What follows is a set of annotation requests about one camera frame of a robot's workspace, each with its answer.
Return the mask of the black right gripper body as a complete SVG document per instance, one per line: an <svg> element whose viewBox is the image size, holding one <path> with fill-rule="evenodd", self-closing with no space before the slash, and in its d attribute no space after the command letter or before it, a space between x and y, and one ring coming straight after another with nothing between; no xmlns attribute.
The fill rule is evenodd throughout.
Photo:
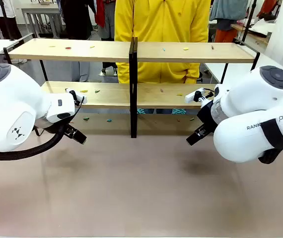
<svg viewBox="0 0 283 238"><path fill-rule="evenodd" d="M215 131L217 127L217 123L212 118L211 108L213 105L213 101L208 102L204 105L197 114L197 117L203 123L199 129L204 131Z"/></svg>

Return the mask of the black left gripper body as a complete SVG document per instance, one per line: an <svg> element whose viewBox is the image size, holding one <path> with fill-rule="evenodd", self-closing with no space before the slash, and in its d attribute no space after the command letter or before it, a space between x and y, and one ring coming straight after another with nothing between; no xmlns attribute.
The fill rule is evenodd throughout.
<svg viewBox="0 0 283 238"><path fill-rule="evenodd" d="M44 128L45 131L51 134L68 134L73 135L75 134L75 128L70 125L69 120L61 120L58 121L51 126Z"/></svg>

